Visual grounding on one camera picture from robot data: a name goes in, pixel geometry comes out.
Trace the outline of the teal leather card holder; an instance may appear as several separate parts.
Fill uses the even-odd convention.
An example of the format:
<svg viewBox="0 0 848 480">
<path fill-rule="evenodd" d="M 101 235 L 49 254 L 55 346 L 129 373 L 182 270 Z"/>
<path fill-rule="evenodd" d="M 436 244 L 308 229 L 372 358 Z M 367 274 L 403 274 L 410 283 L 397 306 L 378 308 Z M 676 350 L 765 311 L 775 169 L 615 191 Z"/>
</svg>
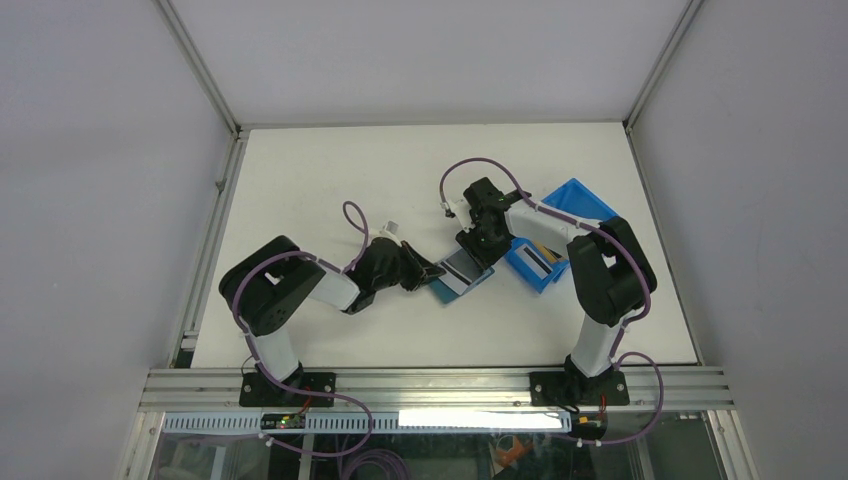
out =
<svg viewBox="0 0 848 480">
<path fill-rule="evenodd" d="M 443 305 L 453 303 L 467 295 L 495 273 L 493 267 L 481 268 L 463 249 L 454 250 L 441 259 L 437 266 L 444 271 L 444 274 L 431 282 L 428 287 Z"/>
</svg>

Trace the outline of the white card with black stripe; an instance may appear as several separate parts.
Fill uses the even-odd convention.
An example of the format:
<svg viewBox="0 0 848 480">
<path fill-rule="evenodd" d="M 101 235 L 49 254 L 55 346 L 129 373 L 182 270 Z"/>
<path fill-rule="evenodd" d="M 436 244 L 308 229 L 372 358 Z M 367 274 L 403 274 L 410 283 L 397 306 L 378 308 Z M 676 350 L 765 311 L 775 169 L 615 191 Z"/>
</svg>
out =
<svg viewBox="0 0 848 480">
<path fill-rule="evenodd" d="M 456 250 L 438 262 L 446 270 L 440 281 L 456 295 L 464 295 L 478 280 L 485 270 L 462 249 Z"/>
</svg>

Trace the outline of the blue plastic bin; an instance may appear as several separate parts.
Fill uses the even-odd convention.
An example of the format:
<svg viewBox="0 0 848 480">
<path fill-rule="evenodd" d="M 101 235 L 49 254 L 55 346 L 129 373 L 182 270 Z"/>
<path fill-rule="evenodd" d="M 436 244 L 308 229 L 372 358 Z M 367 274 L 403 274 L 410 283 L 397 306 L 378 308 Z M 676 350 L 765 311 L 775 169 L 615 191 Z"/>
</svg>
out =
<svg viewBox="0 0 848 480">
<path fill-rule="evenodd" d="M 556 210 L 594 226 L 617 212 L 578 179 L 572 178 L 541 200 Z M 506 254 L 511 268 L 537 293 L 558 282 L 569 268 L 567 244 L 581 234 L 573 224 L 535 210 L 524 200 L 514 203 L 505 214 L 514 239 Z"/>
</svg>

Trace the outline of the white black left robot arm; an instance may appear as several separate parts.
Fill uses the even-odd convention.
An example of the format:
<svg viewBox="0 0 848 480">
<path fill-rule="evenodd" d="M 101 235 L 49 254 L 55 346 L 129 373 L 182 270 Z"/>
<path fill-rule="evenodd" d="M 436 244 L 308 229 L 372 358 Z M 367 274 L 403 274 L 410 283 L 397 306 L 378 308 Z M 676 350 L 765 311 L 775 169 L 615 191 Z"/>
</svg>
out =
<svg viewBox="0 0 848 480">
<path fill-rule="evenodd" d="M 304 302 L 354 315 L 370 307 L 382 290 L 398 286 L 414 292 L 445 274 L 445 268 L 404 240 L 367 240 L 351 264 L 336 270 L 278 236 L 227 271 L 218 292 L 246 335 L 256 370 L 264 377 L 263 394 L 277 406 L 288 406 L 305 392 L 302 362 L 287 329 Z"/>
</svg>

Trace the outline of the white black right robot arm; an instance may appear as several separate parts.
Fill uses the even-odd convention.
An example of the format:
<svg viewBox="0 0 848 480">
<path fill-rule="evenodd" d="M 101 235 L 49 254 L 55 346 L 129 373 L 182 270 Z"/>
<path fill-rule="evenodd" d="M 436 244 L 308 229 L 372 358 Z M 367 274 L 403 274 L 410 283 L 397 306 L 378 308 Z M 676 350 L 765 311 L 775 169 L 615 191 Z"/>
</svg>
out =
<svg viewBox="0 0 848 480">
<path fill-rule="evenodd" d="M 545 404 L 588 405 L 626 392 L 613 357 L 625 325 L 646 312 L 657 281 L 630 224 L 619 216 L 585 220 L 534 202 L 521 188 L 504 193 L 488 178 L 442 208 L 461 226 L 459 246 L 482 269 L 501 260 L 516 238 L 533 240 L 569 264 L 584 312 L 578 340 L 561 372 L 532 381 Z"/>
</svg>

